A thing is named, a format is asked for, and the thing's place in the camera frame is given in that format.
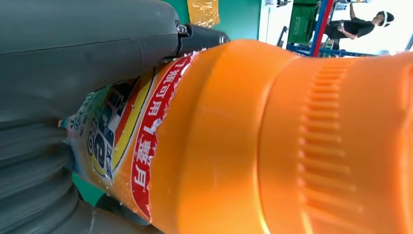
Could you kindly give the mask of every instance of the green crate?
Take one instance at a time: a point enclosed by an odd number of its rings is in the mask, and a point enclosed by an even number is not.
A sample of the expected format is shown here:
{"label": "green crate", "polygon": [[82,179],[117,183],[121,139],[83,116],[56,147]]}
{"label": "green crate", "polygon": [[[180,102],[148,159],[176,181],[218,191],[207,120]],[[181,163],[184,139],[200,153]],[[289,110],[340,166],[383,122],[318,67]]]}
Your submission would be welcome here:
{"label": "green crate", "polygon": [[316,6],[294,5],[288,32],[288,42],[308,44],[316,27],[316,15]]}

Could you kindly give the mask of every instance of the black shirt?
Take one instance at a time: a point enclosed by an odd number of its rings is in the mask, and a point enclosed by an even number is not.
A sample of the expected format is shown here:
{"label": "black shirt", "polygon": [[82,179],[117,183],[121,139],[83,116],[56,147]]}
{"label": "black shirt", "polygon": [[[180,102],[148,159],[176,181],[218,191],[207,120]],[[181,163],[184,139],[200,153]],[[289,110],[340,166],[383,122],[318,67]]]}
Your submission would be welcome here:
{"label": "black shirt", "polygon": [[[326,27],[325,34],[327,34],[330,39],[342,39],[347,38],[342,32],[337,30],[336,25],[340,24],[340,21],[332,21]],[[365,21],[357,17],[352,18],[351,20],[344,20],[344,29],[358,37],[365,36],[371,33],[375,25],[370,21]]]}

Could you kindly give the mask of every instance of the gray machine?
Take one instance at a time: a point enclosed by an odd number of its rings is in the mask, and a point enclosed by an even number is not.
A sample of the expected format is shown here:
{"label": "gray machine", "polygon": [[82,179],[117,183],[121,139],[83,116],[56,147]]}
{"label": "gray machine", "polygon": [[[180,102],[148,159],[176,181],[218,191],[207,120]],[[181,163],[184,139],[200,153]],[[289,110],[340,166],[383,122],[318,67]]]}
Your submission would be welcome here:
{"label": "gray machine", "polygon": [[228,41],[157,0],[2,0],[0,234],[158,233],[79,200],[57,122],[91,91]]}

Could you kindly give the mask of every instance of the man's arm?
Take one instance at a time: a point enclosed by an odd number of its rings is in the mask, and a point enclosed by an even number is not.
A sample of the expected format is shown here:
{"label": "man's arm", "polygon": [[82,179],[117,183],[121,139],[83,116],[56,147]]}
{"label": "man's arm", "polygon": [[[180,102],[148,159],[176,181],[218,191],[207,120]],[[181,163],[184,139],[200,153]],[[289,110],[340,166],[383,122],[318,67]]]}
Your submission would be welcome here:
{"label": "man's arm", "polygon": [[347,32],[346,30],[344,30],[344,28],[342,28],[341,30],[339,30],[340,32],[342,32],[346,37],[350,38],[351,40],[357,39],[358,35],[354,35],[352,33]]}
{"label": "man's arm", "polygon": [[356,14],[355,14],[355,12],[354,12],[353,4],[351,3],[351,4],[350,4],[350,18],[351,18],[351,19],[354,19],[355,17],[356,17]]}

